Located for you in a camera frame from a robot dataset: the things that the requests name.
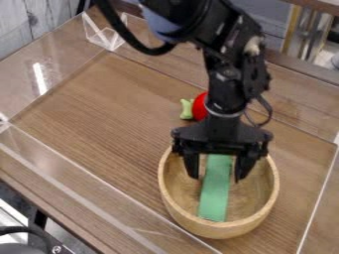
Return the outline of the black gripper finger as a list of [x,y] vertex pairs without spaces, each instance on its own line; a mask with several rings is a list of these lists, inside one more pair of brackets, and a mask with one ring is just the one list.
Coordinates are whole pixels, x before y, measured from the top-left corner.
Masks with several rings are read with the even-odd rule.
[[236,182],[239,182],[248,176],[255,166],[256,160],[257,160],[257,156],[236,154],[236,164],[235,164],[235,181]]
[[188,153],[183,156],[184,166],[187,174],[192,179],[199,178],[200,156],[193,153]]

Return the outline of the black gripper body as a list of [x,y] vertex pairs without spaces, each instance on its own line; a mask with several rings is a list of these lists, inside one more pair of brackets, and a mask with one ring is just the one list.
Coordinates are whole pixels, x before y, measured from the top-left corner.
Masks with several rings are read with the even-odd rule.
[[196,123],[171,131],[172,152],[193,154],[227,154],[257,159],[268,153],[272,134],[259,126],[247,124],[245,111],[216,115],[209,112]]

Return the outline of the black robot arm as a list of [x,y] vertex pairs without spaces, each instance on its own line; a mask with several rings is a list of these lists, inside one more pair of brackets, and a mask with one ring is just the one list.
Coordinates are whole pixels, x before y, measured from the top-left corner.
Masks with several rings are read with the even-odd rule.
[[271,75],[264,62],[260,24],[229,0],[139,0],[152,32],[171,45],[191,43],[203,51],[208,74],[207,116],[172,130],[172,151],[183,157],[187,174],[199,177],[203,154],[233,155],[235,179],[243,180],[267,156],[272,134],[264,122],[241,119],[261,94]]

